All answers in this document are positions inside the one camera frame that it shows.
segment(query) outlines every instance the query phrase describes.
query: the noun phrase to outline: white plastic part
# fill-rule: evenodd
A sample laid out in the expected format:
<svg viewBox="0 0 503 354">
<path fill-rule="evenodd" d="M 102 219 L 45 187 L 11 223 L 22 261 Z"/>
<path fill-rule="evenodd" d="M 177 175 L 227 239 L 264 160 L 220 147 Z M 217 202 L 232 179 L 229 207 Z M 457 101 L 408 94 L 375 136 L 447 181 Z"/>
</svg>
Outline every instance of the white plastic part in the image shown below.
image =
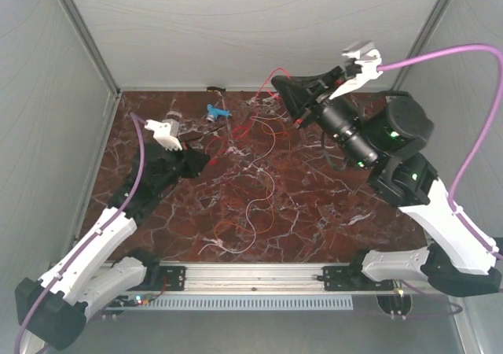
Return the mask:
<svg viewBox="0 0 503 354">
<path fill-rule="evenodd" d="M 447 203 L 448 193 L 441 180 L 433 181 L 429 205 L 400 207 L 402 212 L 416 220 L 442 247 L 453 266 L 461 273 L 487 275 L 496 263 L 496 257 L 488 253 L 482 244 L 466 229 Z M 462 211 L 461 214 L 486 240 L 495 252 L 499 251 L 496 241 L 484 234 Z"/>
<path fill-rule="evenodd" d="M 93 279 L 77 298 L 77 301 L 87 303 L 84 312 L 86 318 L 89 320 L 108 302 L 142 283 L 146 272 L 147 268 L 141 261 L 125 257 L 110 270 Z"/>
<path fill-rule="evenodd" d="M 121 242 L 126 240 L 136 231 L 136 223 L 133 219 L 128 219 L 126 214 L 121 213 L 108 227 L 101 230 L 101 226 L 117 211 L 117 208 L 106 208 L 101 213 L 100 218 L 93 225 L 87 234 L 80 239 L 76 246 L 64 257 L 63 260 L 52 267 L 39 279 L 42 280 L 42 287 L 47 287 L 58 271 L 68 262 L 72 254 L 82 246 L 82 244 L 95 232 L 100 235 L 79 254 L 73 261 L 63 277 L 56 282 L 51 289 L 52 293 L 63 292 L 63 299 L 69 304 L 77 301 L 77 296 L 90 281 L 97 269 L 105 262 L 112 252 Z"/>
<path fill-rule="evenodd" d="M 154 139 L 157 140 L 162 147 L 168 151 L 181 151 L 182 145 L 180 141 L 176 138 L 175 129 L 173 123 L 168 121 L 157 122 L 155 120 L 147 120 L 145 128 L 150 131 L 154 131 Z"/>
<path fill-rule="evenodd" d="M 420 267 L 426 263 L 428 247 L 403 252 L 378 252 L 371 250 L 362 263 L 362 273 L 375 282 L 385 279 L 427 281 Z"/>
<path fill-rule="evenodd" d="M 330 95 L 330 99 L 357 90 L 370 80 L 375 80 L 383 74 L 382 71 L 377 71 L 377 66 L 382 64 L 383 59 L 380 56 L 379 50 L 374 47 L 373 42 L 356 42 L 343 51 L 343 57 L 356 59 L 354 63 L 361 65 L 362 72 L 339 86 Z"/>
</svg>

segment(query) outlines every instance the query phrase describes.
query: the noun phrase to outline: marble table surface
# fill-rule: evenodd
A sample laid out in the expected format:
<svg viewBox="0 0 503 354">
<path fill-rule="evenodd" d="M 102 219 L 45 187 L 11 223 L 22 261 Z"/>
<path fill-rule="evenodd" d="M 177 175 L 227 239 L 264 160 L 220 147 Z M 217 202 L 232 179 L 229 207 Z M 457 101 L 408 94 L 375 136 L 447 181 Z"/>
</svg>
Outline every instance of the marble table surface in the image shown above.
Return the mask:
<svg viewBox="0 0 503 354">
<path fill-rule="evenodd" d="M 318 127 L 296 130 L 281 101 L 268 94 L 254 101 L 253 96 L 251 92 L 124 93 L 80 235 L 94 224 L 130 172 L 138 140 L 128 113 L 162 120 L 175 111 L 182 114 L 181 140 L 224 125 L 192 142 L 213 159 L 200 177 L 179 182 L 112 259 L 140 246 L 172 261 L 348 262 L 358 249 L 407 250 L 425 244 L 423 230 L 365 184 L 369 171 L 337 172 L 327 165 Z M 365 114 L 386 103 L 382 98 L 372 101 L 370 94 L 353 94 L 351 100 L 365 104 Z M 209 124 L 207 104 L 228 109 L 232 116 Z M 250 122 L 256 109 L 259 116 L 273 118 L 264 122 L 275 137 L 266 125 Z M 232 134 L 240 125 L 250 127 L 242 138 L 239 130 Z M 147 142 L 153 140 L 151 131 L 144 131 L 144 136 Z M 341 152 L 329 150 L 338 161 Z M 258 234 L 250 246 L 254 234 L 245 210 L 255 199 L 261 201 L 250 204 L 248 218 Z M 217 239 L 227 251 L 214 245 L 204 248 Z"/>
</svg>

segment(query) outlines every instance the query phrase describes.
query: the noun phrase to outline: white fabric wall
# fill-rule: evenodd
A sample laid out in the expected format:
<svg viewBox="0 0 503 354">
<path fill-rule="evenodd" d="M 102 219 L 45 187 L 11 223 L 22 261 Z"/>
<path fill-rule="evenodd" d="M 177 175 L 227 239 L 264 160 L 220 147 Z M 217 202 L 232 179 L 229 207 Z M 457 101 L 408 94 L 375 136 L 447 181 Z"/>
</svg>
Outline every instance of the white fabric wall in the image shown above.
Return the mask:
<svg viewBox="0 0 503 354">
<path fill-rule="evenodd" d="M 68 250 L 113 108 L 58 0 L 0 0 L 0 352 L 14 289 Z"/>
<path fill-rule="evenodd" d="M 453 0 L 424 52 L 456 44 L 485 42 L 503 49 L 503 0 Z M 424 153 L 448 185 L 472 147 L 489 111 L 497 82 L 496 62 L 489 54 L 445 57 L 414 66 L 408 90 L 435 122 Z M 459 186 L 458 201 L 493 236 L 503 236 L 503 111 L 479 155 Z M 501 352 L 503 295 L 467 299 L 484 354 Z"/>
<path fill-rule="evenodd" d="M 397 61 L 435 1 L 75 0 L 122 88 L 176 90 L 256 89 L 278 66 L 325 72 L 363 39 Z M 395 75 L 373 86 L 389 87 Z"/>
</svg>

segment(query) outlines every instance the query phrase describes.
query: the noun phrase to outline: robotic arm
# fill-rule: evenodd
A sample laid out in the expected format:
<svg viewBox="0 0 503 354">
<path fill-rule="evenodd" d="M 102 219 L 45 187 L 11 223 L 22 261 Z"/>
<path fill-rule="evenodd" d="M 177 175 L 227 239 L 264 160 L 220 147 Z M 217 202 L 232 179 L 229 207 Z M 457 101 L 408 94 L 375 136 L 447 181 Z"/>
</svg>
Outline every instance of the robotic arm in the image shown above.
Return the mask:
<svg viewBox="0 0 503 354">
<path fill-rule="evenodd" d="M 140 153 L 133 159 L 131 173 L 89 232 L 37 281 L 25 278 L 16 288 L 19 324 L 39 303 L 27 329 L 58 350 L 67 348 L 82 333 L 89 318 L 115 297 L 134 286 L 155 281 L 159 261 L 142 251 L 133 251 L 103 275 L 93 276 L 119 244 L 149 217 L 166 196 L 166 190 L 171 191 L 169 188 L 180 178 L 197 177 L 210 160 L 208 155 L 179 142 L 178 122 L 148 120 L 145 128 L 154 131 L 158 143 L 147 143 L 142 148 L 145 165 L 141 180 L 123 211 L 108 223 L 130 196 L 140 174 Z"/>
<path fill-rule="evenodd" d="M 456 297 L 497 293 L 501 273 L 494 268 L 497 241 L 484 234 L 457 206 L 437 171 L 419 153 L 433 131 L 424 110 L 404 92 L 366 120 L 344 94 L 382 74 L 380 53 L 371 42 L 345 50 L 344 69 L 311 77 L 275 76 L 271 82 L 286 104 L 297 128 L 318 124 L 357 168 L 372 169 L 368 184 L 400 211 L 416 220 L 435 244 L 408 252 L 359 253 L 350 267 L 355 285 L 385 279 L 424 280 Z M 464 217 L 492 248 L 489 252 L 470 233 Z"/>
</svg>

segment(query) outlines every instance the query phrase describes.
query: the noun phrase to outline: blue clamp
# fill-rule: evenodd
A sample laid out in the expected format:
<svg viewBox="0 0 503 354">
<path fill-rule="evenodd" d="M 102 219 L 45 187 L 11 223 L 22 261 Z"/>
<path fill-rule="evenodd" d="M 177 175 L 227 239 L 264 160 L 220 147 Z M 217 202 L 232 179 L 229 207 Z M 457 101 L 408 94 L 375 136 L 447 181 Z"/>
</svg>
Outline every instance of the blue clamp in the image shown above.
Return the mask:
<svg viewBox="0 0 503 354">
<path fill-rule="evenodd" d="M 229 110 L 221 110 L 214 108 L 213 105 L 207 106 L 206 120 L 208 122 L 215 122 L 220 116 L 230 116 Z"/>
</svg>

